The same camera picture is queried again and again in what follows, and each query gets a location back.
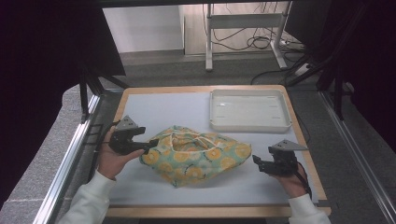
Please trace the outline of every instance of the white sleeve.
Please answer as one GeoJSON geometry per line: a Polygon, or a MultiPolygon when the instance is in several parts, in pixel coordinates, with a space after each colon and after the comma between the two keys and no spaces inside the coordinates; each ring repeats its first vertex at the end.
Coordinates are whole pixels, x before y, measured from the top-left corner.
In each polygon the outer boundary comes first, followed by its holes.
{"type": "Polygon", "coordinates": [[[59,223],[102,223],[109,205],[108,194],[115,184],[116,181],[96,171],[88,184],[79,187],[69,211],[59,223]]]}
{"type": "Polygon", "coordinates": [[[330,224],[326,213],[318,210],[308,194],[289,199],[291,207],[290,224],[330,224]]]}

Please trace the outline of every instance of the metal frame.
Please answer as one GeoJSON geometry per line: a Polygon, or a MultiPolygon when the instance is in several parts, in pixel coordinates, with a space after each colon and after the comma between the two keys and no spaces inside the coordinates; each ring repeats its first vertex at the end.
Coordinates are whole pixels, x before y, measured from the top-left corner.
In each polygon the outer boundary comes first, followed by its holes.
{"type": "Polygon", "coordinates": [[[396,209],[392,202],[392,199],[389,197],[380,181],[376,178],[374,171],[371,169],[369,163],[364,158],[364,155],[361,153],[361,150],[355,139],[353,138],[352,134],[350,133],[347,125],[342,120],[340,120],[340,118],[332,109],[333,105],[331,97],[328,93],[324,93],[323,91],[319,92],[319,96],[322,98],[323,104],[325,104],[327,111],[329,112],[332,121],[337,128],[337,131],[343,138],[352,159],[355,161],[358,169],[361,172],[361,175],[366,181],[370,191],[373,193],[375,200],[378,203],[379,208],[381,209],[388,223],[396,223],[396,209]]]}
{"type": "Polygon", "coordinates": [[[271,48],[276,56],[280,69],[287,65],[279,50],[280,37],[286,25],[291,2],[288,2],[282,13],[272,14],[239,14],[239,15],[212,15],[212,5],[207,4],[206,13],[206,71],[213,70],[212,29],[277,27],[276,39],[271,41],[271,48]]]}
{"type": "MultiPolygon", "coordinates": [[[[94,95],[91,98],[89,104],[89,112],[91,114],[95,111],[99,103],[99,100],[100,97],[96,95],[94,95]]],[[[35,224],[48,223],[50,216],[52,215],[53,209],[55,207],[55,204],[57,203],[59,199],[59,195],[61,194],[61,191],[64,187],[64,183],[68,177],[70,168],[73,165],[73,162],[75,161],[75,158],[78,154],[78,150],[83,142],[85,133],[88,131],[88,127],[90,126],[91,121],[92,119],[91,117],[89,117],[84,123],[78,125],[77,130],[73,136],[73,139],[69,145],[69,148],[67,149],[66,154],[64,155],[64,159],[62,160],[60,168],[58,169],[58,172],[53,178],[53,181],[49,187],[49,191],[47,192],[47,195],[44,198],[43,203],[41,204],[40,209],[38,210],[33,223],[35,224]]]]}

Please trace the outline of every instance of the floral cloth bag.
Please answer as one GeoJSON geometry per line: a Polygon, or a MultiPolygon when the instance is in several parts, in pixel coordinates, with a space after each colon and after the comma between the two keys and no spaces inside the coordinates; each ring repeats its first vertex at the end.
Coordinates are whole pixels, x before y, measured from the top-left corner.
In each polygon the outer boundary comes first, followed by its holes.
{"type": "Polygon", "coordinates": [[[142,155],[140,162],[150,166],[176,188],[201,182],[244,163],[251,146],[218,133],[198,133],[173,126],[151,139],[158,146],[142,155]]]}

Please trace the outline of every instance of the white wall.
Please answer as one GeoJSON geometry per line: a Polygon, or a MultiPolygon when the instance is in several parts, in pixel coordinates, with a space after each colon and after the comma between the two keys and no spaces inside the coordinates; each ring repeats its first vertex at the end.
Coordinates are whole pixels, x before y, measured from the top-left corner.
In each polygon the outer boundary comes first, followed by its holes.
{"type": "Polygon", "coordinates": [[[104,8],[119,53],[183,49],[179,6],[104,8]]]}

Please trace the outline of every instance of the aluminum rail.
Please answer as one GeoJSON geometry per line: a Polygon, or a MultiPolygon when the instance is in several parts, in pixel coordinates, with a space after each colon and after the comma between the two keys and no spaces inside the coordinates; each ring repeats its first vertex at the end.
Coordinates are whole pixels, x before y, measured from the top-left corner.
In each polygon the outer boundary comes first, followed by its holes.
{"type": "MultiPolygon", "coordinates": [[[[100,97],[96,95],[94,95],[91,98],[91,101],[89,103],[90,114],[92,114],[95,111],[99,103],[99,100],[100,97]]],[[[89,118],[84,123],[78,125],[77,130],[69,145],[69,148],[67,149],[64,155],[64,159],[62,160],[58,172],[56,173],[55,177],[52,180],[52,183],[49,187],[49,191],[47,192],[47,195],[44,198],[43,203],[41,204],[40,209],[38,210],[33,223],[35,224],[48,223],[50,216],[52,215],[53,209],[55,207],[55,204],[57,203],[59,195],[61,194],[61,191],[63,189],[64,182],[66,181],[67,176],[70,172],[70,168],[72,167],[73,162],[75,161],[75,158],[78,154],[78,150],[82,144],[85,133],[88,131],[88,127],[90,126],[91,121],[92,119],[89,118]]]]}
{"type": "Polygon", "coordinates": [[[355,139],[353,138],[352,134],[350,133],[347,125],[335,114],[332,106],[332,99],[330,98],[329,94],[320,91],[319,95],[322,98],[323,104],[325,104],[327,111],[332,117],[332,121],[334,122],[335,127],[343,138],[346,147],[350,155],[352,156],[352,159],[358,166],[358,169],[360,170],[361,175],[366,181],[366,184],[369,187],[370,191],[373,193],[375,200],[379,205],[379,208],[381,209],[388,223],[395,224],[396,210],[394,204],[392,203],[392,200],[390,199],[389,195],[385,191],[380,181],[376,178],[374,171],[371,169],[369,163],[364,158],[364,155],[361,153],[361,150],[355,139]]]}

